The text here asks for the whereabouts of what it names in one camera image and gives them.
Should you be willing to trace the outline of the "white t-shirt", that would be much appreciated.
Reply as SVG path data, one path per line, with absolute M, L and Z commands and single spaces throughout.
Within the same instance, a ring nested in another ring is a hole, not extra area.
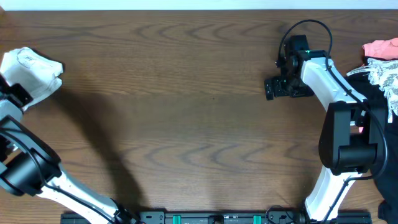
M 22 109 L 43 101 L 62 85 L 58 76 L 63 73 L 60 62 L 47 59 L 28 47 L 4 53 L 1 62 L 1 75 L 7 84 L 20 84 L 32 97 Z

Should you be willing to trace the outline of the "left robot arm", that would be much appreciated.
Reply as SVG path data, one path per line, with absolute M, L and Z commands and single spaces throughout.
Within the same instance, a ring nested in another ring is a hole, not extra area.
M 136 214 L 74 179 L 58 154 L 21 124 L 22 108 L 31 101 L 20 84 L 1 78 L 1 187 L 57 202 L 88 223 L 138 223 Z

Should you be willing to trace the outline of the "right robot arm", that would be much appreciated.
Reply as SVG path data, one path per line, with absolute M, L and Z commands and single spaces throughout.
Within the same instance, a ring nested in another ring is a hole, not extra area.
M 264 81 L 268 100 L 316 96 L 326 111 L 318 143 L 322 169 L 304 214 L 307 223 L 335 222 L 354 182 L 376 179 L 386 168 L 387 111 L 381 100 L 355 90 L 324 50 L 286 50 L 275 64 L 280 75 Z

